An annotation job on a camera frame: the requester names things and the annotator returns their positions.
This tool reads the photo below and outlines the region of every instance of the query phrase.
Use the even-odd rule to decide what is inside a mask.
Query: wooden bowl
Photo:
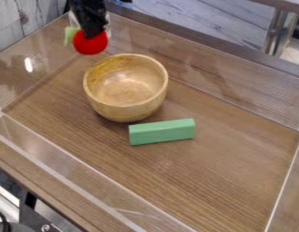
[[[118,122],[139,121],[162,105],[167,73],[141,54],[117,54],[101,60],[83,76],[83,90],[95,112]]]

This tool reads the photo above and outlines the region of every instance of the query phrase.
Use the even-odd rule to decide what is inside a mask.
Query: bowl rim
[[[99,101],[94,95],[90,93],[88,91],[88,88],[87,88],[87,84],[86,84],[86,80],[87,80],[87,74],[90,73],[90,70],[92,68],[95,68],[95,66],[98,66],[101,63],[103,63],[106,60],[111,59],[111,58],[115,58],[115,57],[121,57],[121,56],[135,56],[135,57],[142,57],[147,60],[150,60],[151,62],[154,62],[157,64],[157,66],[161,68],[161,71],[162,71],[162,79],[163,79],[163,82],[162,82],[162,87],[159,88],[159,90],[143,101],[139,101],[138,103],[133,103],[133,104],[126,104],[123,106],[119,106],[119,105],[115,105],[115,104],[107,104],[102,101]],[[126,108],[126,107],[131,107],[131,106],[138,106],[138,105],[142,105],[147,102],[150,102],[153,99],[155,99],[155,97],[158,97],[163,90],[166,89],[166,86],[167,86],[167,79],[169,79],[169,76],[167,76],[167,72],[162,66],[162,64],[155,60],[153,59],[151,57],[143,55],[143,54],[137,54],[137,53],[119,53],[119,54],[114,54],[114,55],[110,55],[105,58],[102,58],[97,63],[94,63],[88,69],[84,71],[84,74],[83,74],[83,90],[84,90],[84,93],[86,95],[98,103],[101,103],[102,105],[106,105],[106,106],[110,106],[110,107],[119,107],[119,108]]]

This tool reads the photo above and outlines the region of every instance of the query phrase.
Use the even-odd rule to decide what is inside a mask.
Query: green block
[[[72,37],[75,33],[80,30],[79,27],[66,27],[64,28],[64,40],[63,40],[63,45],[72,44]]]
[[[193,119],[159,121],[129,126],[130,145],[186,140],[194,136]]]

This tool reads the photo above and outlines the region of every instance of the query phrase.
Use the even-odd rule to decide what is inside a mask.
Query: green rectangular block
[[[194,128],[195,123],[193,119],[130,125],[130,145],[191,139],[194,136]]]

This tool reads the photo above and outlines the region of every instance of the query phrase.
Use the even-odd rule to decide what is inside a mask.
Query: red ball
[[[72,46],[80,54],[101,53],[107,46],[107,36],[102,31],[95,37],[86,39],[83,30],[79,30],[72,37]]]

